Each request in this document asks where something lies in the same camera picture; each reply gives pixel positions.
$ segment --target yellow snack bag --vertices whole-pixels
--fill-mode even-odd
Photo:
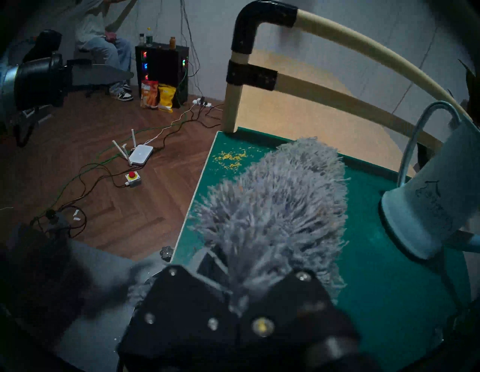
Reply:
[[[160,95],[160,102],[158,103],[159,110],[173,112],[172,101],[176,91],[177,89],[173,86],[165,84],[158,85],[158,93]]]

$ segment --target jeans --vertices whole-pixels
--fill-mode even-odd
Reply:
[[[102,37],[94,37],[81,46],[94,56],[101,56],[105,64],[124,71],[130,71],[132,63],[132,47],[130,43],[119,37],[113,43],[109,43]],[[110,93],[117,95],[123,90],[126,81],[115,83],[110,87]]]

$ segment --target person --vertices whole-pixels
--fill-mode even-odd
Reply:
[[[124,38],[105,30],[105,17],[110,4],[126,0],[103,0],[94,2],[94,6],[80,16],[75,29],[75,41],[79,50],[86,50],[95,56],[101,56],[105,64],[124,71],[130,71],[132,47]],[[113,84],[110,94],[119,101],[132,101],[132,89],[127,82]]]

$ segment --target green cable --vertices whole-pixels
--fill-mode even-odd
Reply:
[[[183,81],[184,81],[185,78],[187,77],[187,73],[188,73],[188,70],[185,72],[185,75],[183,76],[183,79],[181,80],[179,86],[183,83]],[[163,130],[163,129],[166,129],[166,128],[172,128],[172,127],[175,127],[175,126],[178,126],[178,125],[182,125],[182,124],[184,124],[186,121],[187,121],[187,120],[184,120],[184,121],[183,121],[182,123],[180,123],[180,124],[173,124],[173,125],[168,125],[168,126],[165,126],[165,127],[144,128],[144,129],[140,129],[140,130],[138,130],[138,131],[134,131],[134,133],[135,133],[135,134],[138,134],[138,133],[141,133],[141,132],[153,131],[153,130],[155,130],[155,129],[162,129],[162,130]],[[126,138],[126,139],[124,139],[124,140],[121,140],[120,143],[125,142],[125,141],[128,141],[128,140],[131,139],[131,138],[132,138],[132,136],[129,136],[128,138]],[[105,153],[106,151],[110,150],[110,149],[113,148],[113,147],[115,147],[115,145],[111,145],[111,146],[107,147],[105,150],[97,153],[97,155],[95,156],[95,161],[98,161],[98,158],[100,157],[100,155],[102,155],[103,153]],[[115,156],[112,156],[111,158],[109,158],[109,159],[107,159],[107,160],[105,160],[104,162],[101,162],[101,163],[99,163],[99,164],[105,165],[105,164],[111,162],[113,159],[115,159],[115,158],[117,158],[117,157],[119,157],[119,156],[120,156],[119,154],[116,154]],[[73,181],[75,181],[79,176],[81,176],[81,175],[83,175],[83,174],[85,174],[85,173],[87,173],[87,172],[89,172],[89,171],[91,171],[92,169],[95,169],[95,168],[96,168],[96,167],[91,167],[91,168],[87,169],[86,171],[80,173],[79,175],[73,177],[70,181],[68,181],[68,182],[63,186],[63,188],[61,189],[61,191],[59,192],[59,195],[58,195],[57,199],[53,202],[53,204],[52,204],[49,208],[47,208],[45,211],[43,211],[43,213],[41,213],[40,216],[43,216],[43,215],[47,212],[47,210],[52,209],[52,208],[54,207],[54,205],[58,202],[58,200],[60,199],[60,197],[62,196],[63,192],[65,191],[65,189],[67,188],[68,185],[70,185]]]
[[[105,164],[111,162],[113,159],[115,159],[115,158],[117,158],[117,157],[119,157],[119,156],[120,156],[120,155],[117,154],[117,155],[115,155],[115,156],[112,156],[110,159],[107,159],[107,160],[105,160],[105,161],[103,161],[103,162],[101,162],[101,163],[99,163],[99,164],[105,165]],[[86,171],[80,173],[79,175],[76,175],[76,176],[73,177],[70,181],[68,181],[68,182],[63,186],[63,188],[61,189],[61,191],[59,192],[59,195],[57,196],[57,199],[53,202],[53,204],[52,204],[50,207],[48,207],[46,210],[44,210],[44,211],[40,214],[40,217],[39,217],[39,216],[36,216],[35,218],[41,218],[49,209],[52,209],[52,208],[54,207],[54,205],[58,202],[58,200],[60,199],[60,197],[62,196],[63,192],[65,191],[65,189],[67,188],[68,185],[70,185],[73,181],[75,181],[79,176],[82,176],[82,175],[84,175],[85,173],[87,173],[87,172],[89,172],[89,171],[91,171],[92,169],[95,169],[95,168],[96,168],[96,167],[91,167],[91,168],[87,169]]]

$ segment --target herringbone parquet floor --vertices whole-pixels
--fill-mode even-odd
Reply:
[[[139,100],[119,102],[102,94],[85,98],[83,93],[70,94],[64,107],[54,109],[53,118],[34,131],[25,148],[17,148],[12,139],[0,144],[1,195],[0,241],[18,222],[28,223],[42,213],[57,198],[63,185],[75,177],[82,165],[92,162],[98,152],[115,139],[121,146],[130,135],[130,129],[168,126],[183,112],[172,114],[139,107]],[[207,126],[218,120],[200,115]],[[220,117],[219,111],[211,115]],[[161,148],[166,134],[178,127],[165,130],[151,143]],[[166,139],[166,147],[150,157],[145,168],[139,170],[142,184],[135,188],[116,188],[110,178],[101,180],[94,190],[76,203],[88,217],[85,231],[76,239],[92,247],[134,260],[158,251],[162,246],[174,246],[208,151],[219,127],[207,129],[200,123],[187,122],[182,129]],[[137,144],[154,137],[160,130],[136,135]],[[132,141],[127,141],[127,148]],[[103,153],[103,161],[116,155],[111,149]],[[128,169],[122,158],[107,164],[112,173]],[[105,170],[94,169],[82,180],[89,190]],[[115,182],[125,182],[123,174]],[[67,186],[55,207],[82,194],[84,187],[76,179]],[[64,215],[73,221],[74,210]]]

